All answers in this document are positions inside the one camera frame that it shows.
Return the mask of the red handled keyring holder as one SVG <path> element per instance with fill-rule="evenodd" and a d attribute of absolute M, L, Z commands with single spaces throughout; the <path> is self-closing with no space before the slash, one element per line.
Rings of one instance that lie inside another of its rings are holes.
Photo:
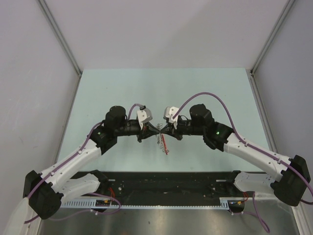
<path fill-rule="evenodd" d="M 159 148 L 162 150 L 162 152 L 168 156 L 169 150 L 168 150 L 167 145 L 166 145 L 165 137 L 162 133 L 159 133 L 157 135 L 157 144 L 158 144 Z"/>

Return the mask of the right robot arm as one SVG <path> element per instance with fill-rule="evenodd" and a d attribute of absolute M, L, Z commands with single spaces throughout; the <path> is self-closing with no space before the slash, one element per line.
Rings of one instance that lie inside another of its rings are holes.
<path fill-rule="evenodd" d="M 190 108 L 190 119 L 183 120 L 177 107 L 164 111 L 166 126 L 161 133 L 182 140 L 184 135 L 202 136 L 204 143 L 213 150 L 235 155 L 258 167 L 267 178 L 258 183 L 251 182 L 251 176 L 237 173 L 225 184 L 230 196 L 242 191 L 263 191 L 274 194 L 289 206 L 298 206 L 311 181 L 306 160 L 295 155 L 293 158 L 258 147 L 235 132 L 234 128 L 215 121 L 211 111 L 204 104 Z"/>

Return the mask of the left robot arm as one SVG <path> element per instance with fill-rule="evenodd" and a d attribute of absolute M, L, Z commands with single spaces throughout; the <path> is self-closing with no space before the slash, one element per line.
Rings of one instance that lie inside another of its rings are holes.
<path fill-rule="evenodd" d="M 111 107 L 105 119 L 92 127 L 77 150 L 40 173 L 33 170 L 26 175 L 23 197 L 28 199 L 37 217 L 51 218 L 62 203 L 72 198 L 89 193 L 101 196 L 107 192 L 107 179 L 98 170 L 76 180 L 72 176 L 117 144 L 118 137 L 136 136 L 141 142 L 160 133 L 150 123 L 151 111 L 144 105 L 137 106 L 136 119 L 130 119 L 130 114 L 122 106 Z"/>

